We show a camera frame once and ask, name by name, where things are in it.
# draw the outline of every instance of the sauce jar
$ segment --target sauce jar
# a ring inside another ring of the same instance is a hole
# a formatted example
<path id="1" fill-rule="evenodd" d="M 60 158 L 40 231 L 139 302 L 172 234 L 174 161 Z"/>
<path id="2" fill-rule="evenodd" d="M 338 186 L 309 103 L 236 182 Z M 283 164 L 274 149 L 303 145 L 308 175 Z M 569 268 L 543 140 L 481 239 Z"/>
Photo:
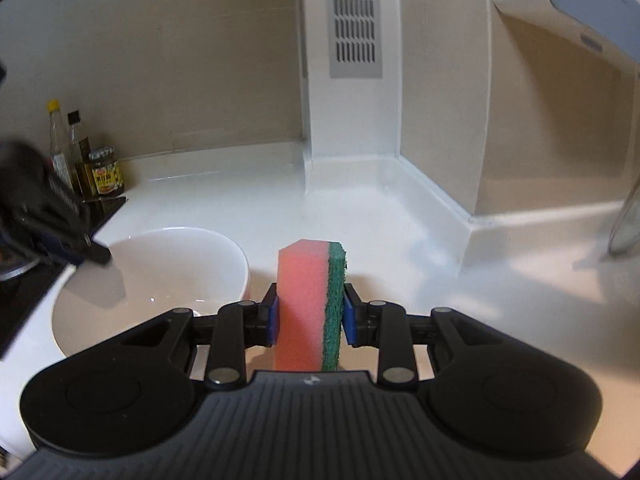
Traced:
<path id="1" fill-rule="evenodd" d="M 118 196 L 124 191 L 120 166 L 113 146 L 89 153 L 91 172 L 100 196 Z"/>

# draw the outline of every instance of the jar lid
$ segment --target jar lid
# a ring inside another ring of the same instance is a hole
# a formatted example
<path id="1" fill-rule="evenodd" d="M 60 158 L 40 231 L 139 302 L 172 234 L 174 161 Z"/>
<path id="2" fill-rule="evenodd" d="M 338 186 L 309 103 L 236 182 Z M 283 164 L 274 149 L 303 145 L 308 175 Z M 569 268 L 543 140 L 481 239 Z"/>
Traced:
<path id="1" fill-rule="evenodd" d="M 113 155 L 114 152 L 115 149 L 113 146 L 105 146 L 104 148 L 100 148 L 99 150 L 89 153 L 89 160 L 99 160 L 105 156 Z"/>

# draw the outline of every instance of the air vent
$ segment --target air vent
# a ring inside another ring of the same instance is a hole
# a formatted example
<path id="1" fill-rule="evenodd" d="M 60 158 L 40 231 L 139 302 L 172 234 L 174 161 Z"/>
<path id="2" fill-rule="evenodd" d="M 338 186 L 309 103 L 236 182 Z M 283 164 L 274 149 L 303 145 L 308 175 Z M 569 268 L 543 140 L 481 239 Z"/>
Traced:
<path id="1" fill-rule="evenodd" d="M 331 77 L 382 77 L 380 0 L 328 0 Z"/>

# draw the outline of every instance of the white bowl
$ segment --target white bowl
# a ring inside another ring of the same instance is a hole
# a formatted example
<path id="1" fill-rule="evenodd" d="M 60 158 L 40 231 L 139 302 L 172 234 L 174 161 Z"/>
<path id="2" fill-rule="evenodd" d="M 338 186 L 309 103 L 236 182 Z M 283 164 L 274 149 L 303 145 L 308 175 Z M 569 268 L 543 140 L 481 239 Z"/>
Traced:
<path id="1" fill-rule="evenodd" d="M 177 306 L 206 316 L 245 299 L 246 256 L 214 231 L 151 231 L 110 250 L 113 261 L 107 268 L 85 262 L 56 300 L 53 335 L 66 356 Z"/>

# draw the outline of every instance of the backsplash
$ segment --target backsplash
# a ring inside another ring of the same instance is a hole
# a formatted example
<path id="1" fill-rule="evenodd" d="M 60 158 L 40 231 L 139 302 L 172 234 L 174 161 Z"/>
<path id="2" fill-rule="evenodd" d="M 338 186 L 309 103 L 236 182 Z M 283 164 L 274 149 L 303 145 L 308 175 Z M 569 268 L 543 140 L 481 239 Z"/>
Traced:
<path id="1" fill-rule="evenodd" d="M 626 196 L 633 75 L 492 0 L 401 5 L 401 154 L 467 212 Z"/>
<path id="2" fill-rule="evenodd" d="M 294 0 L 3 0 L 0 59 L 45 152 L 52 98 L 120 157 L 302 138 Z"/>

